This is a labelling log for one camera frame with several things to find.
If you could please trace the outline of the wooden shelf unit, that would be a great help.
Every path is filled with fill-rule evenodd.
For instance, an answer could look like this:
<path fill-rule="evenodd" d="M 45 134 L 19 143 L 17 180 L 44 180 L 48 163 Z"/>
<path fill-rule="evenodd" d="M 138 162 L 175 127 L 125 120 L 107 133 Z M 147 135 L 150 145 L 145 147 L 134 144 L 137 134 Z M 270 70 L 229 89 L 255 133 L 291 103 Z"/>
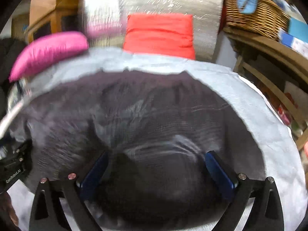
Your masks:
<path fill-rule="evenodd" d="M 293 49 L 261 35 L 225 27 L 238 54 L 234 72 L 257 87 L 291 128 L 299 150 L 307 144 L 307 106 L 300 107 L 295 96 L 285 93 L 286 82 L 307 88 L 307 59 Z"/>

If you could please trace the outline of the blue box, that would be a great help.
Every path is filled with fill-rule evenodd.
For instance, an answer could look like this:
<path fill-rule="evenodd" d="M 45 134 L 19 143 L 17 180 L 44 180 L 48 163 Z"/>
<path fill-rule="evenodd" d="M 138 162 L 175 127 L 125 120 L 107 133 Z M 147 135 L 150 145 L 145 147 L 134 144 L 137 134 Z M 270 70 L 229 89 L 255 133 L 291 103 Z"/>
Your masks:
<path fill-rule="evenodd" d="M 290 18 L 287 31 L 280 28 L 278 33 L 279 42 L 307 59 L 307 24 L 293 17 Z"/>

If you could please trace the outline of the black clothes pile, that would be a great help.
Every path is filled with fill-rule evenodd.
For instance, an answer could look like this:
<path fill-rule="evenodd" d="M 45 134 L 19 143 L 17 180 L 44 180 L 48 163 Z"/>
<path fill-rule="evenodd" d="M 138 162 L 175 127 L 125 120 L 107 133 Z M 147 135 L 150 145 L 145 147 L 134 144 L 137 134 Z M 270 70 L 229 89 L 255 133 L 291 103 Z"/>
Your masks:
<path fill-rule="evenodd" d="M 7 95 L 11 83 L 9 76 L 18 55 L 27 46 L 24 41 L 14 38 L 1 39 L 1 118 L 6 115 Z"/>

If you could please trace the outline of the magenta pillow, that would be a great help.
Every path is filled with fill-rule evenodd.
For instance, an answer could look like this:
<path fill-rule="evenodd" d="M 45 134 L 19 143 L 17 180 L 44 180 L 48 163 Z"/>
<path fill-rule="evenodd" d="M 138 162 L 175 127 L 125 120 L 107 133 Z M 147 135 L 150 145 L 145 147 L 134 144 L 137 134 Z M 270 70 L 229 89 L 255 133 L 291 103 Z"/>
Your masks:
<path fill-rule="evenodd" d="M 78 31 L 59 32 L 34 40 L 18 55 L 9 80 L 34 76 L 61 60 L 77 56 L 89 48 L 88 40 Z"/>

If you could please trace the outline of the wicker basket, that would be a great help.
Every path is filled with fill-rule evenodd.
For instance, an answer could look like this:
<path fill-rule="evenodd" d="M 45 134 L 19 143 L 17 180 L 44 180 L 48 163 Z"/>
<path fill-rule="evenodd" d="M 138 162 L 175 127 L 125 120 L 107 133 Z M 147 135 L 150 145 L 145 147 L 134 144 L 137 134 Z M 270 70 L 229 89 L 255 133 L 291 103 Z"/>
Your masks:
<path fill-rule="evenodd" d="M 273 1 L 258 0 L 253 14 L 242 14 L 237 0 L 224 0 L 226 25 L 278 41 L 279 30 L 288 30 L 290 17 Z"/>

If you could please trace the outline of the light grey bed sheet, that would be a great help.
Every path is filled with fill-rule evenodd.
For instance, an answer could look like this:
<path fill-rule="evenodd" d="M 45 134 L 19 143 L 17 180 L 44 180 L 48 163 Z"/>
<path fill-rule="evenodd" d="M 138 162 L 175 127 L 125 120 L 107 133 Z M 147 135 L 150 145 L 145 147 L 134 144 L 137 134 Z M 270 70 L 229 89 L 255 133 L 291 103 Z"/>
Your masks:
<path fill-rule="evenodd" d="M 16 139 L 10 133 L 10 125 L 22 108 L 33 99 L 51 91 L 58 85 L 76 81 L 100 71 L 105 73 L 138 71 L 164 76 L 186 72 L 195 80 L 208 86 L 233 108 L 260 148 L 265 164 L 265 178 L 253 180 L 265 180 L 267 177 L 274 178 L 282 205 L 284 230 L 307 230 L 305 175 L 290 129 L 282 123 L 267 99 L 254 85 L 223 66 L 179 57 L 131 54 L 118 48 L 89 49 L 76 57 L 70 57 L 56 63 L 30 81 L 28 84 L 30 93 L 16 105 L 14 110 L 1 123 L 1 139 Z M 24 183 L 27 177 L 20 178 L 5 193 L 1 193 L 1 230 L 19 230 L 18 220 L 20 218 L 26 222 L 25 230 L 29 230 L 31 209 L 37 187 L 35 191 L 31 191 Z M 84 201 L 84 203 L 99 225 L 97 216 L 90 209 L 92 198 Z M 226 199 L 223 197 L 222 199 L 226 201 L 227 206 L 215 223 L 175 230 L 213 230 L 229 205 Z M 80 230 L 73 219 L 67 201 L 61 198 L 60 202 L 71 230 Z M 253 198 L 249 199 L 235 230 L 243 230 L 253 202 Z M 122 230 L 100 225 L 99 227 L 100 230 Z"/>

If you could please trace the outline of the red pillow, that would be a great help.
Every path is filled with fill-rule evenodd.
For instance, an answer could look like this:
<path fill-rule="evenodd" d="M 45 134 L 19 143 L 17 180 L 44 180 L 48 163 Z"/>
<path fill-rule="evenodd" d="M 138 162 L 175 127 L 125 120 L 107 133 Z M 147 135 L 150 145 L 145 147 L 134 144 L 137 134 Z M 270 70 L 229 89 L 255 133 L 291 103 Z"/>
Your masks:
<path fill-rule="evenodd" d="M 130 14 L 123 49 L 131 53 L 195 59 L 193 16 L 179 13 Z"/>

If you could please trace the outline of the dark grey jacket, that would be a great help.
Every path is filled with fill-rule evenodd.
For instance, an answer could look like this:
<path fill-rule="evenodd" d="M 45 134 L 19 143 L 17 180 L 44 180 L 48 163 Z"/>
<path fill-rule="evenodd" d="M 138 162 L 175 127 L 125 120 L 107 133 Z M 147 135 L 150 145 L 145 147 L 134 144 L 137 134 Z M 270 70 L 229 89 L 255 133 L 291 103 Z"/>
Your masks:
<path fill-rule="evenodd" d="M 42 177 L 77 173 L 107 152 L 108 170 L 90 209 L 111 229 L 215 223 L 227 203 L 205 168 L 208 151 L 238 173 L 265 178 L 262 152 L 242 119 L 186 72 L 100 71 L 36 97 L 9 130 L 19 141 L 32 140 L 24 180 L 31 191 Z"/>

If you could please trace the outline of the wooden cabinet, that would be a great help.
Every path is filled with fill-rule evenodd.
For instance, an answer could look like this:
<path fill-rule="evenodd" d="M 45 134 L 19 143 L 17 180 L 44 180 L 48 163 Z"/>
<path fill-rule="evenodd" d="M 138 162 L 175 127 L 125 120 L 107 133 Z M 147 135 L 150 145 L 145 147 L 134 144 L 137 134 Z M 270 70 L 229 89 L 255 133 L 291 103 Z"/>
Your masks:
<path fill-rule="evenodd" d="M 11 36 L 32 42 L 45 35 L 79 30 L 79 0 L 24 0 L 13 13 Z"/>

